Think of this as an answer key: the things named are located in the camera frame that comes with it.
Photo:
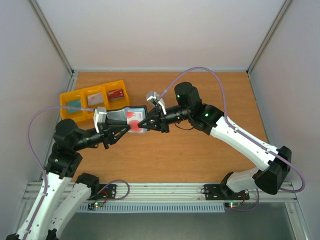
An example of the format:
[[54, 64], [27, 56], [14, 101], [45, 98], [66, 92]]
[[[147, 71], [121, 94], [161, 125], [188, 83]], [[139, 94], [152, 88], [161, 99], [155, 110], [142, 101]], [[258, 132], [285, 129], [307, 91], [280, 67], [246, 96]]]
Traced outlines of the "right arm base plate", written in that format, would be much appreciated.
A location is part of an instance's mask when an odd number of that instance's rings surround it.
[[233, 192], [226, 185], [222, 184], [204, 184], [200, 193], [205, 196], [206, 201], [216, 201], [216, 200], [249, 200], [249, 193], [244, 190], [241, 192]]

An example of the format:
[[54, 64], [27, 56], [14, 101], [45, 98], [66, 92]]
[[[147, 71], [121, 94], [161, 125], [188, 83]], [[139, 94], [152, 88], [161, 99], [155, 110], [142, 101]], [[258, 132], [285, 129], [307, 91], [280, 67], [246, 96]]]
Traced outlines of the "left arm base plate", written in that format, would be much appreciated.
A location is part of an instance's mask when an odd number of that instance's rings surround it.
[[117, 185], [110, 184], [105, 189], [103, 189], [100, 193], [96, 194], [95, 196], [90, 196], [88, 200], [100, 201], [100, 200], [105, 200], [106, 198], [108, 200], [115, 199], [116, 194], [117, 194]]

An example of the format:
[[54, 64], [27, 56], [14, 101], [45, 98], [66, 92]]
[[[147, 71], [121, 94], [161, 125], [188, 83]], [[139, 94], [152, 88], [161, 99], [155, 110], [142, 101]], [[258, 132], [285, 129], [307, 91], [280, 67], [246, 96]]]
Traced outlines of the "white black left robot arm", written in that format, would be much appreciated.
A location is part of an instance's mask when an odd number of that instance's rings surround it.
[[83, 159], [79, 151], [97, 148], [99, 144], [108, 149], [130, 128], [124, 121], [107, 119], [96, 123], [94, 128], [83, 130], [72, 119], [61, 120], [55, 127], [54, 144], [38, 196], [20, 229], [6, 238], [58, 240], [80, 205], [88, 199], [96, 199], [103, 190], [99, 177], [82, 173], [69, 195], [61, 201]]

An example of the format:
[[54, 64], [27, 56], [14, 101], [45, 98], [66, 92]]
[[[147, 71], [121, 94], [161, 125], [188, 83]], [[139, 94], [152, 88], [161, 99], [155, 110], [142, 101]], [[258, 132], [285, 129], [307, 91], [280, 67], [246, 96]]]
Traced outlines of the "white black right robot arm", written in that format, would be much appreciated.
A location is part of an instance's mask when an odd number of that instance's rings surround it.
[[177, 105], [166, 107], [155, 92], [146, 95], [154, 107], [138, 126], [147, 130], [168, 133], [170, 124], [187, 120], [192, 128], [217, 138], [247, 157], [255, 168], [242, 172], [229, 172], [221, 181], [219, 191], [225, 199], [237, 193], [260, 189], [276, 195], [290, 172], [292, 152], [286, 146], [277, 148], [246, 132], [217, 107], [202, 102], [198, 89], [189, 82], [174, 88]]

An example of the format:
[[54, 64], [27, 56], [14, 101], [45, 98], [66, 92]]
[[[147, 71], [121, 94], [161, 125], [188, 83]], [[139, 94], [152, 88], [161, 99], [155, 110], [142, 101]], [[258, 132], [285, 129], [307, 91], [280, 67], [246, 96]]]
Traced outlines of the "red white circle card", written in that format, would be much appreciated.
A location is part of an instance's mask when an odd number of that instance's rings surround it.
[[126, 112], [126, 121], [130, 126], [129, 133], [142, 134], [146, 131], [140, 128], [138, 124], [145, 119], [145, 110], [143, 108], [130, 108]]

